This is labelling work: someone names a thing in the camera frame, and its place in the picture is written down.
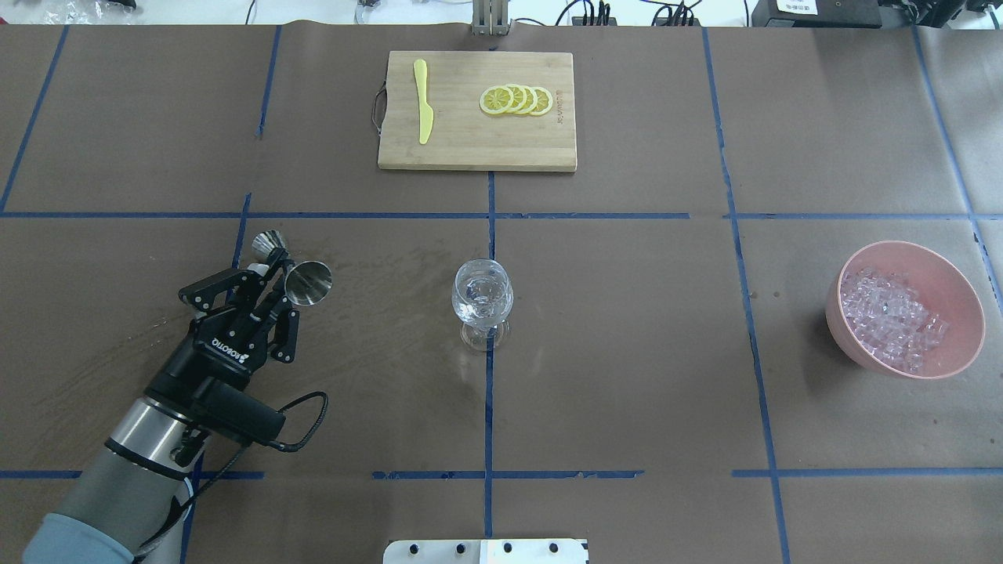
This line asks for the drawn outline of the black computer box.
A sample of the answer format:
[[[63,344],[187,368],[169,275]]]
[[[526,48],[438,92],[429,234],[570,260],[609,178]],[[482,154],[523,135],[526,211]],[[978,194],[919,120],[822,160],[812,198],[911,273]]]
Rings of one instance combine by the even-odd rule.
[[[879,29],[878,1],[759,1],[750,14],[753,27]]]

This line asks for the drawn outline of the bamboo cutting board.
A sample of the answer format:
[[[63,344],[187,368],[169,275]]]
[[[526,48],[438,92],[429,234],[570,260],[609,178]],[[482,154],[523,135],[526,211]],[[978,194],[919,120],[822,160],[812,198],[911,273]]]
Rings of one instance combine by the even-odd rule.
[[[436,111],[427,144],[418,142],[413,62],[429,65],[429,103]],[[555,94],[542,117],[479,108],[494,85],[541,86]],[[568,52],[392,51],[381,122],[382,170],[574,172],[579,165],[574,58]]]

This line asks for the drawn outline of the lemon slices stack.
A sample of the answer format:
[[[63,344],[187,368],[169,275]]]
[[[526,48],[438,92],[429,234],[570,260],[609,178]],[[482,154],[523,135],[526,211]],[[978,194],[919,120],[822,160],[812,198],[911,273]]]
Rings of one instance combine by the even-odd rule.
[[[554,107],[555,98],[555,94],[545,87],[509,83],[484,89],[480,93],[479,108],[490,117],[542,117]]]

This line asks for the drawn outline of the aluminium frame post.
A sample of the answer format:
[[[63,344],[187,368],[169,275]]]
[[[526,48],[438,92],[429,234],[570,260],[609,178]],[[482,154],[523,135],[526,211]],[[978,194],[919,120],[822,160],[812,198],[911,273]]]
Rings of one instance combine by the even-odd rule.
[[[509,0],[473,0],[472,33],[474,36],[505,36],[511,32]]]

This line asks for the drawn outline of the steel double jigger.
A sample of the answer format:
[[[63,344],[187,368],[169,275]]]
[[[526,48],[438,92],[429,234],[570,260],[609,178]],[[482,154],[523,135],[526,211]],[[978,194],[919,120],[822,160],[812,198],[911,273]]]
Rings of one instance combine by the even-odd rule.
[[[252,242],[253,253],[260,262],[266,261],[269,254],[277,248],[288,250],[285,237],[277,230],[261,232],[255,235]],[[316,305],[326,299],[332,288],[331,270],[323,262],[293,262],[291,266],[283,266],[282,269],[285,272],[283,287],[291,304]]]

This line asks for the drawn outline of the yellow plastic knife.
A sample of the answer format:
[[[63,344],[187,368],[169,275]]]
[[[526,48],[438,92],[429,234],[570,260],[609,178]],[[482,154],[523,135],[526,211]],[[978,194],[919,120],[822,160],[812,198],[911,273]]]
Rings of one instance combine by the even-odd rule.
[[[417,92],[418,142],[427,144],[433,131],[436,111],[429,103],[429,65],[426,60],[413,61],[413,78]]]

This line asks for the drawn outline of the pink bowl of ice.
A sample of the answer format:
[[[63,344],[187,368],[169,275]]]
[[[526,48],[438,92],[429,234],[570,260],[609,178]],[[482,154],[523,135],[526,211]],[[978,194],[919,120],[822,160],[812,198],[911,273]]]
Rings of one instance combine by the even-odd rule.
[[[974,364],[986,338],[976,290],[953,263],[906,240],[857,250],[827,294],[825,322],[861,367],[935,381]]]

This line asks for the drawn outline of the clear wine glass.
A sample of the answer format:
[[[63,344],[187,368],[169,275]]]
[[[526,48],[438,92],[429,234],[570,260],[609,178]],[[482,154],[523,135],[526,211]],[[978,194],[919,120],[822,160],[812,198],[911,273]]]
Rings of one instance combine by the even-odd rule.
[[[498,349],[511,332],[513,299],[511,276],[498,262],[473,259],[459,267],[451,286],[451,303],[462,322],[466,346],[480,353]]]

